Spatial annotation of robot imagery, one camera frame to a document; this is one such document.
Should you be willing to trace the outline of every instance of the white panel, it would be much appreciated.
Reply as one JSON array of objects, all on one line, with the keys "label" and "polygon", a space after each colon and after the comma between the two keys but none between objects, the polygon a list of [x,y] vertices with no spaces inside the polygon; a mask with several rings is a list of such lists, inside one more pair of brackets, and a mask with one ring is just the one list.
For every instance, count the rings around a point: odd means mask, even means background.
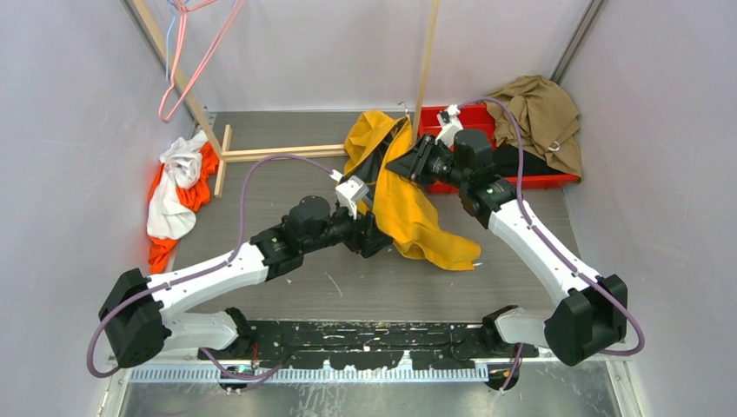
[{"label": "white panel", "polygon": [[[524,202],[525,210],[533,226],[548,238],[554,248],[561,252],[565,259],[571,261],[580,272],[592,280],[599,276],[595,269],[581,262],[561,241],[534,215],[528,202]],[[553,300],[553,305],[558,307],[561,301],[568,298],[570,289],[582,291],[588,285],[578,276],[574,276],[568,266],[563,263],[548,245],[527,225],[519,203],[516,200],[501,205],[501,209],[491,214],[488,219],[488,229],[502,239],[517,256],[525,262],[534,276],[540,281],[548,295]]]},{"label": "white panel", "polygon": [[[225,263],[233,254],[231,250],[227,254],[202,261],[191,267],[178,269],[164,274],[155,274],[150,277],[149,288],[156,287],[165,282],[172,282],[185,276],[192,276],[206,269],[213,268]],[[263,255],[261,251],[250,243],[244,243],[238,250],[238,257],[227,267],[219,268],[199,278],[182,282],[172,286],[170,289],[157,291],[153,294],[156,301],[163,306],[161,315],[164,321],[175,320],[182,313],[211,300],[218,295],[227,294],[237,288],[256,285],[266,281],[269,267],[263,266]]]},{"label": "white panel", "polygon": [[164,341],[162,352],[178,349],[197,352],[199,348],[222,350],[238,337],[238,326],[224,311],[180,314],[175,320],[163,324],[171,331],[171,336]]},{"label": "white panel", "polygon": [[567,190],[586,261],[629,288],[653,416],[733,415],[737,3],[609,2],[563,87],[581,110]]},{"label": "white panel", "polygon": [[120,2],[5,6],[0,415],[94,415],[107,383],[84,366],[97,310],[146,266],[156,158],[191,121],[158,121],[163,73]]},{"label": "white panel", "polygon": [[[149,3],[168,27],[165,0]],[[426,104],[466,100],[524,74],[549,76],[587,3],[443,1]],[[189,16],[189,74],[231,4],[223,0]],[[413,103],[417,95],[430,4],[248,0],[197,94],[217,111],[398,109],[397,102]]]},{"label": "white panel", "polygon": [[545,320],[549,319],[551,314],[550,311],[527,311],[524,308],[515,308],[500,315],[494,324],[501,339],[506,343],[527,343],[547,348]]}]

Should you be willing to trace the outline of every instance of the orange cloth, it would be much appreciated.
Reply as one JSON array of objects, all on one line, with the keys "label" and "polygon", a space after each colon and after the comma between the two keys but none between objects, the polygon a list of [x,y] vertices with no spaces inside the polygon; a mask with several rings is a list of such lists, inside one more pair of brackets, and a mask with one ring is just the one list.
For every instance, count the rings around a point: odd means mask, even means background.
[{"label": "orange cloth", "polygon": [[[179,202],[184,207],[192,211],[199,211],[200,207],[210,201],[211,197],[207,180],[210,174],[217,171],[217,164],[220,162],[209,142],[203,145],[202,149],[200,149],[200,153],[203,154],[203,170],[200,173],[200,179],[197,180],[197,183],[189,189],[183,189],[181,187],[176,188],[176,195],[179,197]],[[149,202],[151,201],[151,197],[154,196],[154,191],[161,181],[162,173],[163,164],[159,167],[158,173],[154,177],[154,181],[151,183],[148,198]],[[171,255],[171,251],[176,246],[177,241],[174,239],[157,239],[150,236],[149,238],[151,239],[151,247],[149,248],[149,271],[151,274],[159,274],[166,269],[169,255]]]}]

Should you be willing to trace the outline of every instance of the white cloth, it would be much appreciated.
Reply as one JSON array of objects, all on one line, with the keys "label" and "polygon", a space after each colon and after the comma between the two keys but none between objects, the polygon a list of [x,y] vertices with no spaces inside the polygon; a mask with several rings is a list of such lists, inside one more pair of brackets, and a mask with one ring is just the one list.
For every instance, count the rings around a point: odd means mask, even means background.
[{"label": "white cloth", "polygon": [[203,131],[185,141],[183,137],[161,154],[162,178],[149,202],[149,220],[146,231],[159,239],[180,239],[195,227],[195,212],[179,202],[176,188],[189,189],[200,179],[203,154],[200,149],[207,142]]}]

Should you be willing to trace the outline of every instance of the wooden stand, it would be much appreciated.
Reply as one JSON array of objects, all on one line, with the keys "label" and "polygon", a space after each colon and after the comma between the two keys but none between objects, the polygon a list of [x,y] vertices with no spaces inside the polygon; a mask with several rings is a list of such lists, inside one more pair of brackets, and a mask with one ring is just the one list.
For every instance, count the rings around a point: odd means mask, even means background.
[{"label": "wooden stand", "polygon": [[[162,60],[166,59],[166,40],[164,38],[161,29],[156,24],[151,14],[151,9],[146,4],[146,0],[129,0],[129,5],[134,11],[138,22],[141,27],[148,33],[149,40],[156,47],[156,51],[161,56]],[[415,103],[415,120],[413,123],[413,131],[416,137],[417,127],[420,121],[420,110],[422,110],[422,101],[425,96],[425,84],[428,79],[428,66],[430,62],[430,53],[432,51],[433,39],[435,36],[435,22],[437,21],[438,8],[440,0],[433,0],[432,10],[430,12],[430,21],[428,23],[428,32],[425,37],[425,48],[422,54],[422,68],[420,71],[420,88],[417,95],[417,102]],[[189,79],[184,75],[181,69],[177,68],[174,73],[174,80],[176,88],[181,93],[189,83]],[[317,145],[317,146],[295,146],[288,148],[270,148],[270,149],[253,149],[253,150],[230,150],[230,140],[233,136],[233,129],[230,125],[225,126],[225,132],[222,136],[221,142],[217,140],[217,136],[209,124],[208,117],[203,111],[203,106],[199,103],[199,100],[192,95],[188,94],[185,97],[185,102],[192,116],[195,118],[197,124],[203,129],[209,144],[215,151],[220,164],[217,167],[217,177],[215,182],[215,197],[222,196],[222,189],[225,183],[225,170],[228,163],[231,162],[253,162],[263,159],[266,156],[280,155],[280,154],[294,154],[298,156],[304,156],[308,158],[319,158],[324,156],[342,156],[345,155],[343,145]]]}]

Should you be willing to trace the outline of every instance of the yellow cloth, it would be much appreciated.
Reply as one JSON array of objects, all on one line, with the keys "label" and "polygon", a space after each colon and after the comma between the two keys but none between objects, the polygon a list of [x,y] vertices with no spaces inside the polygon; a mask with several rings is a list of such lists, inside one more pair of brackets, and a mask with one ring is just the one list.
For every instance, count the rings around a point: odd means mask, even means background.
[{"label": "yellow cloth", "polygon": [[[378,110],[364,112],[345,141],[349,155],[345,175],[350,176],[388,135],[394,140],[382,160],[371,210],[378,228],[394,239],[395,247],[404,257],[427,259],[447,270],[473,269],[474,259],[481,254],[479,245],[442,231],[437,210],[422,190],[386,169],[387,162],[412,147],[412,123],[405,118],[392,120]],[[359,209],[365,213],[366,206],[361,203]]]}]

